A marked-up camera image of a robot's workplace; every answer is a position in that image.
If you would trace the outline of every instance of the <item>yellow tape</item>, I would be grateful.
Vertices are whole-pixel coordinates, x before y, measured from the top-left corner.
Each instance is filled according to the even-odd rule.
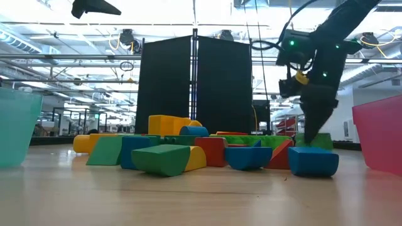
[[[298,70],[296,73],[296,80],[299,81],[303,85],[308,84],[308,78],[306,77],[305,74],[301,70]]]

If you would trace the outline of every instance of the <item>teal bin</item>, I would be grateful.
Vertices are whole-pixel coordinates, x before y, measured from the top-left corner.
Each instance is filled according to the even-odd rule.
[[[0,167],[24,161],[41,107],[41,95],[0,88]]]

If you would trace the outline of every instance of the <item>blue foam block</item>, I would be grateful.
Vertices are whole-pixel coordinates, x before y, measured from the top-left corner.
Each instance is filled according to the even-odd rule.
[[[338,170],[339,156],[313,147],[289,147],[289,166],[297,176],[332,176]]]
[[[272,148],[225,148],[225,159],[235,170],[255,170],[268,165]]]
[[[154,146],[152,140],[149,137],[144,136],[125,136],[122,138],[121,144],[121,162],[120,166],[123,169],[136,170],[137,167],[134,165],[131,159],[131,151],[135,149],[148,148]]]
[[[209,136],[208,130],[202,126],[183,126],[180,130],[180,135],[191,135],[191,136]]]
[[[261,140],[258,140],[253,147],[261,147]]]

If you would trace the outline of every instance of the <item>yellow foam block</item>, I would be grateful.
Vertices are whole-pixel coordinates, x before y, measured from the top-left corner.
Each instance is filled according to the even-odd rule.
[[[94,149],[98,139],[104,136],[117,136],[117,134],[104,133],[104,134],[78,135],[74,138],[73,150],[76,153],[90,154]]]
[[[207,157],[201,147],[190,146],[190,158],[184,172],[200,169],[207,166]]]
[[[78,135],[74,138],[73,150],[76,153],[89,153],[89,135]]]
[[[202,126],[202,124],[199,121],[194,120],[190,122],[189,126]]]
[[[175,116],[150,116],[148,119],[149,135],[179,135],[183,126],[188,126],[191,119]]]

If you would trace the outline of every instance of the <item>pink bin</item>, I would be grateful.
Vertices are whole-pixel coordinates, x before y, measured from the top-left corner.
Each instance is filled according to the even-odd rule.
[[[364,161],[402,176],[402,95],[353,107]]]

